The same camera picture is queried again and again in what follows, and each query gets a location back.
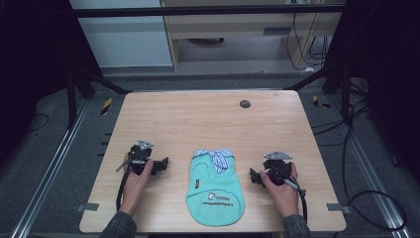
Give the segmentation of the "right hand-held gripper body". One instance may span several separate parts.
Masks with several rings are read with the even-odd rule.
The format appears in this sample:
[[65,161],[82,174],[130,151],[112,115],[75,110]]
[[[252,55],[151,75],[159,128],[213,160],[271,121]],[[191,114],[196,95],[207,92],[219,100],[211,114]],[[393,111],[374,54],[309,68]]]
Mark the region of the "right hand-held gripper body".
[[269,179],[275,185],[283,185],[291,175],[292,157],[281,151],[275,151],[263,157],[265,158],[263,167],[267,170]]

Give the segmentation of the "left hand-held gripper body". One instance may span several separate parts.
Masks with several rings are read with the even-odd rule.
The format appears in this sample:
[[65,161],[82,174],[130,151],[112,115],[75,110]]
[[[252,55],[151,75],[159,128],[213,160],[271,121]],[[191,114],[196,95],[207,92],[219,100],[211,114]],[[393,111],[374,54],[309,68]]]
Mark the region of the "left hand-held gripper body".
[[154,143],[139,140],[137,145],[133,145],[129,152],[128,167],[136,174],[140,175],[152,153]]

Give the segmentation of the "person's left hand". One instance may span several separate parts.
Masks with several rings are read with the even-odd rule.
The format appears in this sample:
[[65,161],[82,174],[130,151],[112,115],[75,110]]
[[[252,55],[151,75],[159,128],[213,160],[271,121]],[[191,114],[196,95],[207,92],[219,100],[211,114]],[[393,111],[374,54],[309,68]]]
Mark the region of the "person's left hand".
[[123,189],[123,200],[119,210],[127,213],[130,217],[134,217],[137,212],[138,204],[141,200],[142,194],[146,189],[154,162],[148,160],[143,172],[140,175],[129,171],[126,183]]

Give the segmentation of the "person's right hand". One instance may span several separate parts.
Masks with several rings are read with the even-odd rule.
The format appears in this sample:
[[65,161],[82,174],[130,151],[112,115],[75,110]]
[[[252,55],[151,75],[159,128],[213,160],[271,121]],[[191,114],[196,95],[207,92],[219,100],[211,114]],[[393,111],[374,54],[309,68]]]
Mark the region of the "person's right hand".
[[264,171],[260,171],[260,175],[280,216],[298,215],[298,191],[288,184],[275,185]]

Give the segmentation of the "teal pet shirt striped collar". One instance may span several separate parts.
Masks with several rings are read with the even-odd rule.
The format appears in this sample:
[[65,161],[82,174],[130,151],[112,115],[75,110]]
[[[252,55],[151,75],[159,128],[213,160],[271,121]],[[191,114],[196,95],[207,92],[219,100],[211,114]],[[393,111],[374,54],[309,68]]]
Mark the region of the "teal pet shirt striped collar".
[[227,226],[242,217],[245,200],[230,150],[194,152],[185,202],[192,218],[205,226]]

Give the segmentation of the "yellow black striped tape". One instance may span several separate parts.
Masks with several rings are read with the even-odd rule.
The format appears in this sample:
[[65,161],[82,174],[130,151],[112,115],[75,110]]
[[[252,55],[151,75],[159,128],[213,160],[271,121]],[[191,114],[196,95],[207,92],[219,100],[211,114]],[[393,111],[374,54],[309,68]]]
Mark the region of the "yellow black striped tape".
[[103,105],[103,107],[101,109],[100,115],[106,115],[107,114],[107,112],[108,112],[108,110],[110,108],[110,105],[111,105],[112,101],[113,101],[113,98],[107,98],[105,100],[104,105]]
[[313,103],[313,105],[319,106],[319,107],[324,108],[324,109],[331,108],[330,107],[330,104],[328,104],[328,103],[322,103],[316,95],[313,95],[312,96],[312,103]]

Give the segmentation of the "black metal stand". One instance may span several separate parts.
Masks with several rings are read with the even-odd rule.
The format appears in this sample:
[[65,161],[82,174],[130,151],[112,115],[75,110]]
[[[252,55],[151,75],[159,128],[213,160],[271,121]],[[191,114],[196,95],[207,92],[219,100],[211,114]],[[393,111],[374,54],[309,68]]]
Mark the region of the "black metal stand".
[[332,93],[338,88],[341,88],[341,115],[348,125],[352,124],[350,115],[350,88],[351,88],[351,76],[350,70],[344,63],[331,62],[326,63],[324,67],[303,80],[285,87],[285,90],[298,91],[305,85],[311,82],[325,77],[326,80],[322,86],[322,90],[325,93]]
[[75,99],[75,89],[79,90],[83,98],[92,98],[95,95],[95,90],[90,84],[91,80],[100,83],[101,85],[111,89],[112,91],[118,94],[131,93],[131,90],[124,89],[108,81],[103,76],[95,74],[85,68],[77,68],[71,70],[66,76],[68,129],[71,129],[76,122],[77,107]]

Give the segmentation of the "white cabinet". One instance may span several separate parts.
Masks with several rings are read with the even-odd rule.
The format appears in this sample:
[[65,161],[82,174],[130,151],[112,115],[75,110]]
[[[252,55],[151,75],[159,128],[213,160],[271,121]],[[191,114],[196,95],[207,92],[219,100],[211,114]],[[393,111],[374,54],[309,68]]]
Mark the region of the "white cabinet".
[[[74,10],[160,7],[159,0],[70,0]],[[172,66],[163,17],[79,18],[101,68]]]

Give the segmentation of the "light wooden desk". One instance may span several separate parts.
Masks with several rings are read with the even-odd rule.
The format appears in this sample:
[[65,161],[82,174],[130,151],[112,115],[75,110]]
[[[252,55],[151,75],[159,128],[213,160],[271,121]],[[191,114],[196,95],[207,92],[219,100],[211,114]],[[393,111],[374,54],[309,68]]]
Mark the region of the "light wooden desk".
[[[202,7],[238,5],[317,5],[338,4],[346,0],[159,0],[163,7]],[[281,37],[292,64],[309,62],[309,48],[316,37],[332,37],[341,14],[280,13],[243,15],[187,15],[164,18],[172,59],[178,60],[179,44],[186,39],[228,37]]]

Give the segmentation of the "grey metal table bracket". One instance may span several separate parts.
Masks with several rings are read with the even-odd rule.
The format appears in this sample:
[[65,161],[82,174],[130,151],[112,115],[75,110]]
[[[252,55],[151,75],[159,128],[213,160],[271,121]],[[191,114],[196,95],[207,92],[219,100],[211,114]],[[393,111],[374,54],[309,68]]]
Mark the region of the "grey metal table bracket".
[[86,203],[83,203],[83,204],[78,204],[76,206],[75,210],[78,211],[78,212],[82,212],[82,211],[85,211],[85,210],[97,211],[98,207],[99,207],[98,203],[86,202]]
[[327,209],[329,211],[341,211],[343,214],[349,214],[352,212],[351,208],[349,206],[344,206],[340,203],[326,203]]

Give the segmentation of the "aluminium floor rail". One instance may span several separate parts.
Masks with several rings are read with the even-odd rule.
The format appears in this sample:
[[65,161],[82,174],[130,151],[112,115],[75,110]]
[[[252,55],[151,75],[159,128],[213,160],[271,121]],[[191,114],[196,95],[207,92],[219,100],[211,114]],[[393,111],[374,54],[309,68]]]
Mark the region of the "aluminium floor rail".
[[73,125],[65,131],[65,134],[57,147],[52,160],[41,179],[34,195],[32,196],[25,212],[14,227],[10,238],[27,238],[31,228],[49,194],[53,182],[61,168],[63,161],[66,158],[69,148],[74,141],[80,125],[82,124],[86,115],[87,108],[90,104],[90,99],[82,99],[80,107],[77,109],[76,118]]
[[366,101],[362,97],[350,100],[351,125],[341,115],[339,96],[329,95],[327,103],[331,108],[321,111],[327,121],[316,130],[317,139],[327,149],[338,149],[338,163],[329,170],[339,198],[352,207],[347,216],[361,219],[381,237],[413,238],[408,212],[376,170],[374,151],[381,144],[370,125]]

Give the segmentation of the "black horizontal frame bar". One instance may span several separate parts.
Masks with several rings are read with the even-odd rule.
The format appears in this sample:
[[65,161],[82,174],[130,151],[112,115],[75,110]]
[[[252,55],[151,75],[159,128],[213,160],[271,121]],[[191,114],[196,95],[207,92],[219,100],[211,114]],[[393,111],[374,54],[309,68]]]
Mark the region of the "black horizontal frame bar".
[[151,17],[151,16],[199,16],[283,13],[330,13],[343,12],[346,4],[320,5],[240,5],[240,6],[191,6],[158,8],[77,9],[66,11],[77,18],[99,17]]

